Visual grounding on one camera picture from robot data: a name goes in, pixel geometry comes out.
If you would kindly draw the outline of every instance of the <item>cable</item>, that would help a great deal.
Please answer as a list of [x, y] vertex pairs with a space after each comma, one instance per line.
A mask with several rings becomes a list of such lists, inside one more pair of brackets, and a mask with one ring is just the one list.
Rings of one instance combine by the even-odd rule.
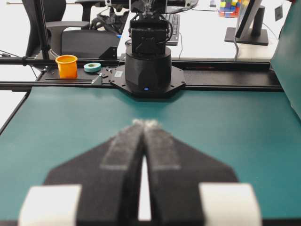
[[104, 11], [108, 10], [109, 7], [107, 7], [105, 10], [101, 11], [99, 14], [101, 15]]
[[[15, 55], [15, 54], [8, 53], [8, 52], [6, 52], [6, 51], [3, 51], [3, 50], [0, 50], [0, 52], [2, 52], [2, 53], [6, 53], [6, 54], [9, 54], [9, 55], [12, 55], [12, 56], [14, 56], [14, 57], [19, 57], [19, 56]], [[36, 73], [34, 72], [34, 70], [33, 70], [32, 66], [31, 66], [31, 65], [28, 65], [28, 66], [29, 66], [29, 67], [32, 69], [32, 72], [33, 72], [34, 76], [35, 76], [35, 77], [36, 77], [36, 79], [37, 79], [38, 77], [37, 77]]]
[[6, 53], [6, 54], [9, 54], [9, 55], [12, 55], [12, 56], [14, 56], [14, 57], [19, 57], [19, 56], [15, 55], [15, 54], [8, 53], [8, 52], [5, 52], [5, 51], [3, 51], [3, 50], [0, 50], [0, 52], [2, 52], [2, 53]]
[[31, 65], [29, 65], [29, 67], [32, 69], [32, 72], [33, 72], [34, 76], [35, 76], [35, 77], [36, 77], [36, 79], [37, 79], [38, 77], [37, 77], [36, 73], [34, 72], [34, 70], [33, 70], [32, 66], [31, 66]]
[[181, 36], [181, 52], [180, 52], [180, 54], [179, 54], [179, 59], [181, 58], [181, 54], [182, 54], [182, 51], [183, 51], [183, 42], [182, 42], [182, 39], [183, 39], [183, 37], [182, 37], [182, 34], [179, 32], [179, 34], [180, 34], [180, 36]]
[[166, 20], [164, 16], [162, 16], [162, 15], [160, 15], [160, 16], [163, 18], [164, 21], [169, 23], [170, 28], [171, 28], [171, 32], [170, 32], [170, 36], [165, 41], [160, 41], [156, 44], [167, 43], [171, 39], [171, 36], [173, 36], [173, 32], [174, 32], [174, 28], [173, 28], [173, 25], [171, 24], [171, 22], [169, 20]]
[[125, 42], [124, 44], [125, 44], [126, 46], [132, 45], [132, 39], [126, 40], [126, 42]]
[[277, 36], [275, 35], [275, 33], [272, 31], [272, 29], [269, 28], [269, 26], [267, 26], [264, 22], [262, 23], [264, 26], [266, 26], [274, 35], [274, 37], [276, 38], [276, 40], [278, 40]]
[[236, 37], [234, 37], [234, 45], [235, 45], [235, 48], [236, 48], [236, 54], [235, 54], [234, 61], [237, 61], [237, 57], [238, 57], [238, 53], [239, 53], [239, 47], [236, 43]]

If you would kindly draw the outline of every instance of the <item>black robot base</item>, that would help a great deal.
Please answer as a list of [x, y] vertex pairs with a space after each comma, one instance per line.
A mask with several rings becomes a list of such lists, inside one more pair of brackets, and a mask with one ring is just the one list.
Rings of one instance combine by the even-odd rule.
[[113, 71], [112, 85], [136, 97], [168, 97], [185, 86], [183, 71], [171, 65], [171, 51], [140, 56], [127, 48], [126, 63]]

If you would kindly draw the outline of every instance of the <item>label sticker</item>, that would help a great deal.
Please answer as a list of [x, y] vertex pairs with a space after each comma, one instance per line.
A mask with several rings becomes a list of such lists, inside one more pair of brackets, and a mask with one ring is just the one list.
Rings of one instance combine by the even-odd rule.
[[122, 76], [123, 71], [116, 71], [115, 77], [120, 78]]
[[275, 20], [278, 21], [283, 18], [283, 8], [282, 5], [275, 9]]

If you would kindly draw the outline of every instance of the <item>green mat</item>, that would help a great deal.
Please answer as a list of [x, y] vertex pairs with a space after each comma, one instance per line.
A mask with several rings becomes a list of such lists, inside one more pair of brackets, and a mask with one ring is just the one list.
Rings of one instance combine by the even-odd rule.
[[301, 217], [301, 123], [284, 93], [181, 91], [136, 100], [116, 89], [33, 88], [0, 136], [0, 220], [17, 219], [30, 186], [132, 120], [178, 139], [253, 185], [264, 218]]
[[301, 118], [301, 0], [293, 3], [271, 60], [277, 77]]

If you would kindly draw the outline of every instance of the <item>monitor stand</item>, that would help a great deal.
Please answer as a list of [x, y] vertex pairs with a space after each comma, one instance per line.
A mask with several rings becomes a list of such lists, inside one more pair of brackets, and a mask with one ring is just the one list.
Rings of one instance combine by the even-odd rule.
[[[240, 38], [236, 38], [237, 43], [251, 44], [267, 46], [269, 44], [268, 32], [262, 28], [263, 16], [265, 8], [260, 6], [258, 9], [254, 22], [253, 28], [250, 28], [248, 33]], [[236, 35], [236, 28], [228, 27], [226, 32], [225, 41], [234, 42], [234, 37]]]

